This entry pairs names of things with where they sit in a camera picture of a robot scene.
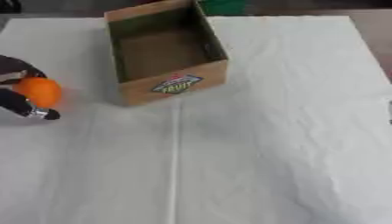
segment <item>cardboard box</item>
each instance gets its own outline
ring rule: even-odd
[[[196,2],[166,0],[110,11],[105,18],[129,105],[225,81],[228,57]]]

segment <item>table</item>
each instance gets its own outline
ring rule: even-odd
[[[0,15],[0,31],[10,18],[97,18],[100,12],[89,13],[49,13]],[[367,42],[370,50],[379,61],[387,76],[392,79],[392,9],[385,10],[260,10],[258,7],[247,7],[246,16],[301,16],[330,15],[349,16]]]

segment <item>orange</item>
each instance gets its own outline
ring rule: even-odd
[[[24,78],[13,90],[41,108],[50,108],[61,98],[61,87],[54,80],[47,78]]]

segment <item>crumpled white paper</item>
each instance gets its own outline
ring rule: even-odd
[[[0,54],[65,96],[0,111],[0,223],[390,224],[390,86],[349,18],[210,22],[227,84],[124,108],[103,19],[12,19]]]

